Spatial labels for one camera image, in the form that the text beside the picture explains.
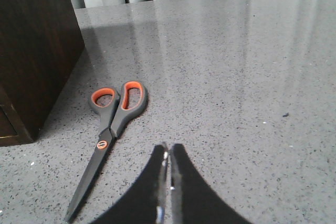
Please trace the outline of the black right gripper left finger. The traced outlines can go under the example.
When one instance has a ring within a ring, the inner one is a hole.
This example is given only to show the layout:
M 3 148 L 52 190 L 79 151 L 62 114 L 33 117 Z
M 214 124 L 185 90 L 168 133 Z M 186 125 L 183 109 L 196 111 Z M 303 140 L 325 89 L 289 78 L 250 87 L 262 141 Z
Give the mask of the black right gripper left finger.
M 167 163 L 167 145 L 156 145 L 132 186 L 93 223 L 163 223 Z

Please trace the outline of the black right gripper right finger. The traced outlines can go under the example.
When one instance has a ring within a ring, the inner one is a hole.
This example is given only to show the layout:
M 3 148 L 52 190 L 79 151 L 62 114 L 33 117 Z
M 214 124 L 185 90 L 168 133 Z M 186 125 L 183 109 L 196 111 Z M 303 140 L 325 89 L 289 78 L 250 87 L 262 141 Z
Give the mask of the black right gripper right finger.
M 184 145 L 171 151 L 174 223 L 250 223 L 211 189 L 190 160 Z

